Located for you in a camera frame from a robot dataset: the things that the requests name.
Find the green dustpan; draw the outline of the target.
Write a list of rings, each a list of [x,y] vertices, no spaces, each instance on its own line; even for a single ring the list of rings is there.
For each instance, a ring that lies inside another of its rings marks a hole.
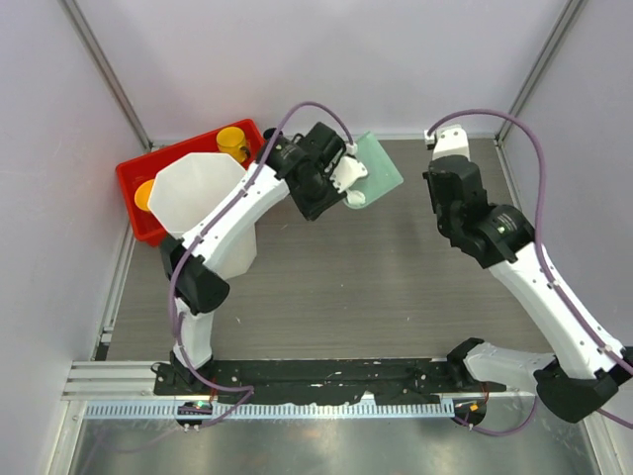
[[[366,166],[369,174],[349,190],[362,192],[367,202],[364,208],[367,208],[402,185],[404,178],[373,133],[365,133],[356,144],[356,157]]]

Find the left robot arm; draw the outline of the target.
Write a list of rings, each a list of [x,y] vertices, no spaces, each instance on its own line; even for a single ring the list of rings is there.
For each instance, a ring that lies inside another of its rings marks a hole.
[[[217,309],[230,286],[220,271],[235,244],[270,208],[292,197],[308,221],[342,201],[351,186],[344,168],[358,150],[322,122],[291,138],[269,129],[244,177],[216,208],[182,237],[167,236],[160,247],[169,279],[167,309],[174,346],[170,365],[188,394],[203,393],[211,381],[211,335]]]

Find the white translucent waste bin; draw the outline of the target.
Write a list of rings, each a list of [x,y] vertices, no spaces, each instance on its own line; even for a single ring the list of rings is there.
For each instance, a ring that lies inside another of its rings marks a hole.
[[[147,206],[175,239],[206,218],[245,177],[246,170],[229,154],[191,152],[155,176]],[[216,272],[229,280],[248,271],[257,255],[252,225],[232,245]]]

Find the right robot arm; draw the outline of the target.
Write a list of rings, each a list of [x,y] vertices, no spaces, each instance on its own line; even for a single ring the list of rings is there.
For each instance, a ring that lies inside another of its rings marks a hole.
[[[477,164],[448,155],[431,160],[423,177],[440,233],[503,284],[552,348],[531,353],[471,337],[447,356],[450,385],[467,391],[497,383],[529,392],[568,423],[600,410],[631,379],[620,364],[632,361],[632,349],[588,313],[523,214],[488,202]]]

